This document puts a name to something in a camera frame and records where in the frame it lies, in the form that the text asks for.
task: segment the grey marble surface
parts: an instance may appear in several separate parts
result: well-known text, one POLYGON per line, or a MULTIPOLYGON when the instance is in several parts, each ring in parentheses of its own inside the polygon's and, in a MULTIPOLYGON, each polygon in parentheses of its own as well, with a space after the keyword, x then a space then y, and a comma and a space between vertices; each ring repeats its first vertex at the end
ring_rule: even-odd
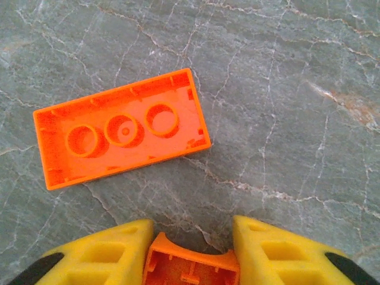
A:
POLYGON ((0 283, 139 218, 197 251, 234 214, 380 278, 377 0, 0 2, 0 283), (191 67, 208 151, 49 192, 32 112, 191 67))

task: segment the rectangular cutout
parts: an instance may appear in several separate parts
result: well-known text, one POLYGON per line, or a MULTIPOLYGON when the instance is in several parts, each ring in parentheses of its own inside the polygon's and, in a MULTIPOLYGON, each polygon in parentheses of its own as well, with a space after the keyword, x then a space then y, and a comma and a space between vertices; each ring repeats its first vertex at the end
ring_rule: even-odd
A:
POLYGON ((306 260, 299 247, 286 241, 271 241, 261 243, 269 260, 306 260))
POLYGON ((124 250, 125 247, 120 243, 97 243, 85 251, 81 262, 117 263, 124 250))

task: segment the orange lego brick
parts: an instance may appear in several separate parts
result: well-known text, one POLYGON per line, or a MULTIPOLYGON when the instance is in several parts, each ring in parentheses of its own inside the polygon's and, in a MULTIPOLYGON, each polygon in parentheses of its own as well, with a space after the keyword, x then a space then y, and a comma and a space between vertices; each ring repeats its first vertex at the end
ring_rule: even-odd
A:
POLYGON ((239 272, 233 251, 222 255, 193 252, 161 232, 149 248, 142 285, 238 285, 239 272))
POLYGON ((190 69, 33 113, 48 190, 211 146, 190 69))

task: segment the lego brick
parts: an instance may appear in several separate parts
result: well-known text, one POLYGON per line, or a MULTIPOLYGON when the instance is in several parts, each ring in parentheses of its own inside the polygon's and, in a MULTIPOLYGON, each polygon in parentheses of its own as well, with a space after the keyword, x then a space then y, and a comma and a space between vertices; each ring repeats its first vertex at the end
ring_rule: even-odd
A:
POLYGON ((211 145, 190 69, 33 113, 48 190, 211 145))
POLYGON ((207 255, 181 248, 159 233, 149 248, 142 285, 238 285, 233 251, 207 255))
POLYGON ((153 221, 122 224, 51 249, 11 284, 141 285, 152 240, 153 221))
POLYGON ((233 245, 240 285, 352 285, 325 256, 342 252, 258 220, 235 216, 233 245))

